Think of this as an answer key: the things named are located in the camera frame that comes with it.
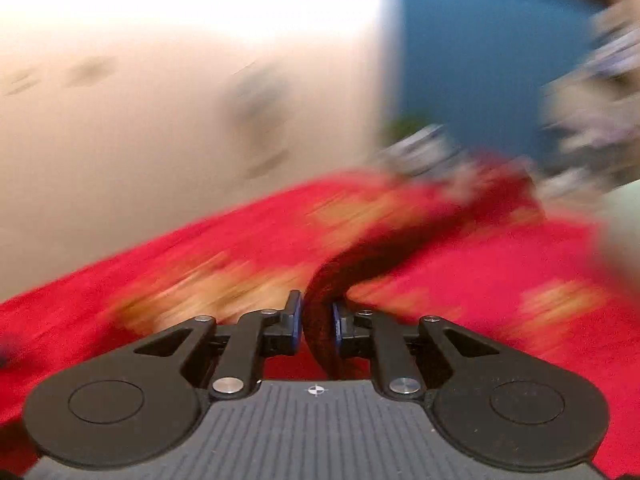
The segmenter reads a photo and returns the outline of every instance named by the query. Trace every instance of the triangular cutout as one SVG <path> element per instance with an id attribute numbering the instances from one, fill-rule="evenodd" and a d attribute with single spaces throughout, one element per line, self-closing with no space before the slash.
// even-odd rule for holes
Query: triangular cutout
<path id="1" fill-rule="evenodd" d="M 444 331 L 447 339 L 451 341 L 452 345 L 456 347 L 456 350 L 460 352 L 463 357 L 482 357 L 485 355 L 499 354 L 495 348 L 478 341 L 472 337 L 469 337 L 462 332 L 456 330 L 447 329 Z"/>
<path id="2" fill-rule="evenodd" d="M 180 345 L 184 343 L 184 340 L 188 338 L 190 333 L 190 328 L 175 330 L 164 337 L 155 339 L 151 343 L 137 348 L 134 352 L 136 354 L 154 355 L 156 357 L 169 357 L 180 348 Z"/>

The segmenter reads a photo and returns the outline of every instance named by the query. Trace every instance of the green object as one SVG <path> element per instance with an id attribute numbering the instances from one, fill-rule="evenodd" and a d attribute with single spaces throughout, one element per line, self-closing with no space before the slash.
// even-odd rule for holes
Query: green object
<path id="1" fill-rule="evenodd" d="M 421 129 L 429 126 L 431 121 L 424 116 L 405 116 L 393 121 L 388 129 L 386 140 L 391 146 L 396 142 L 412 136 Z"/>

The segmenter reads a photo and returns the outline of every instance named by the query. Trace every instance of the gray ribbed plate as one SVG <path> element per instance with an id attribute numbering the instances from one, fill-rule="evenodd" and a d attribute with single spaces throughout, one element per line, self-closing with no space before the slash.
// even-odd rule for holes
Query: gray ribbed plate
<path id="1" fill-rule="evenodd" d="M 476 462 L 452 448 L 420 406 L 385 399 L 369 381 L 265 381 L 247 399 L 215 403 L 185 442 L 149 462 L 85 471 L 44 458 L 26 476 L 27 480 L 603 478 L 589 465 L 524 474 Z"/>

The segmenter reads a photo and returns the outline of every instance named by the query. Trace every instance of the round metal bolt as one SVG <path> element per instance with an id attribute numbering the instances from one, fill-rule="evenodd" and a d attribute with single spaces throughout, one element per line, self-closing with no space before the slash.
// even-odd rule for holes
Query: round metal bolt
<path id="1" fill-rule="evenodd" d="M 220 377 L 211 386 L 220 394 L 236 394 L 244 388 L 244 383 L 237 377 Z"/>
<path id="2" fill-rule="evenodd" d="M 420 390 L 420 383 L 409 377 L 399 377 L 389 383 L 389 389 L 396 394 L 414 394 Z"/>

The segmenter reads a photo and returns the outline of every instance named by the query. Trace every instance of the red bedsheet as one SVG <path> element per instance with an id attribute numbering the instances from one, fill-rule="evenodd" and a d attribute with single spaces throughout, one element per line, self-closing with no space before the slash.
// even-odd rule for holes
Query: red bedsheet
<path id="1" fill-rule="evenodd" d="M 228 302 L 207 303 L 219 318 L 232 320 L 263 308 L 261 298 L 277 303 L 289 288 L 304 289 L 321 262 L 388 211 L 436 195 L 421 187 L 402 202 L 389 190 L 384 178 L 371 174 L 306 184 L 2 304 L 1 334 L 12 341 L 14 355 L 0 370 L 0 423 L 17 420 L 28 391 L 49 374 L 162 328 L 122 305 L 163 290 L 185 270 L 214 262 L 213 278 L 196 294 L 205 299 L 245 287 L 244 303 L 229 311 Z M 600 266 L 596 226 L 543 219 L 530 205 L 511 206 L 469 222 L 463 235 L 351 295 L 405 319 L 446 317 L 587 377 L 611 410 L 596 464 L 610 476 L 640 473 L 640 316 L 634 300 Z M 166 306 L 160 323 L 190 317 L 198 305 L 183 304 L 175 312 Z M 303 349 L 296 357 L 270 360 L 266 375 L 313 379 L 322 371 Z M 25 446 L 15 434 L 0 438 L 0 468 L 25 468 L 33 459 Z"/>

